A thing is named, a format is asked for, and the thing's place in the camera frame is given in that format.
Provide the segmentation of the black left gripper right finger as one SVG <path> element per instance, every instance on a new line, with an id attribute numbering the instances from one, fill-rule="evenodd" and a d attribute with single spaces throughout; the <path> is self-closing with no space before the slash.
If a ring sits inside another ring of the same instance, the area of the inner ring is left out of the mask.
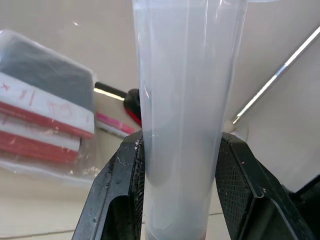
<path id="1" fill-rule="evenodd" d="M 231 240 L 318 240 L 318 178 L 289 191 L 246 142 L 223 133 L 215 182 Z"/>

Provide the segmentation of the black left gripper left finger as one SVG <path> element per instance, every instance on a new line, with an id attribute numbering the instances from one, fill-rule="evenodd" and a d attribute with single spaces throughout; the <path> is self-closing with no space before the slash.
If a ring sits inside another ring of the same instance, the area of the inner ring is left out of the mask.
<path id="1" fill-rule="evenodd" d="M 145 190 L 142 131 L 124 138 L 94 179 L 71 240 L 141 240 Z"/>

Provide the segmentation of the large clear plastic syringe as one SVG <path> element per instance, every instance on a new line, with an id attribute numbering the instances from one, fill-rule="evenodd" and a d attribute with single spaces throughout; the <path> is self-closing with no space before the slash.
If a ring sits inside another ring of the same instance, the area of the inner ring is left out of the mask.
<path id="1" fill-rule="evenodd" d="M 248 3 L 132 0 L 144 143 L 145 240 L 205 240 Z"/>

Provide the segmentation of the clear plastic bag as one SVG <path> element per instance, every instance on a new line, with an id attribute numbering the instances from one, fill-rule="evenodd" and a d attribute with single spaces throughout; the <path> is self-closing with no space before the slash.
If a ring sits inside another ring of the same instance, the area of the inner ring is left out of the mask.
<path id="1" fill-rule="evenodd" d="M 93 138 L 83 138 L 0 113 L 0 167 L 86 185 L 98 174 L 96 109 Z"/>

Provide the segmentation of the pink marker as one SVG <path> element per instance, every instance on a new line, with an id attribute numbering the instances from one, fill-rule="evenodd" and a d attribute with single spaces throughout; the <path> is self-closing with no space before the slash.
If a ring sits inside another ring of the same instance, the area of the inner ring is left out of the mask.
<path id="1" fill-rule="evenodd" d="M 97 112 L 96 113 L 96 122 L 102 122 L 109 126 L 115 127 L 118 130 L 121 130 L 125 133 L 128 133 L 129 135 L 135 133 L 137 130 L 128 126 L 127 124 L 120 122 L 114 118 L 111 118 L 107 115 L 104 115 L 102 113 Z"/>

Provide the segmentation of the black crumpled cloth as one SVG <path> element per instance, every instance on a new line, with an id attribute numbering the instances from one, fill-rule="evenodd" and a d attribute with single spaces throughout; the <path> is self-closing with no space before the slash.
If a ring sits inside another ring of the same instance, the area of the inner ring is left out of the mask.
<path id="1" fill-rule="evenodd" d="M 123 106 L 125 112 L 142 127 L 140 92 L 138 88 L 133 88 L 126 94 Z"/>

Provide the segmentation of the grey-topped white red box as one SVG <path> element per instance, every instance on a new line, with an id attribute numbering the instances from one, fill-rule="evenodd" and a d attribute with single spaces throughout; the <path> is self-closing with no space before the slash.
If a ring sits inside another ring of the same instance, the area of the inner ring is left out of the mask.
<path id="1" fill-rule="evenodd" d="M 91 139 L 93 72 L 19 33 L 0 30 L 0 113 Z"/>

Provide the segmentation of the silver metal pole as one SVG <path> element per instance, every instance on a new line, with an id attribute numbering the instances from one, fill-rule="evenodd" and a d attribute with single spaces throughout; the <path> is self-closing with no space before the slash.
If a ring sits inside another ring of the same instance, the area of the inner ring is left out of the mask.
<path id="1" fill-rule="evenodd" d="M 320 25 L 304 40 L 304 42 L 291 54 L 273 76 L 253 95 L 253 97 L 237 112 L 231 124 L 236 125 L 240 119 L 266 94 L 277 80 L 302 56 L 302 54 L 320 37 Z"/>

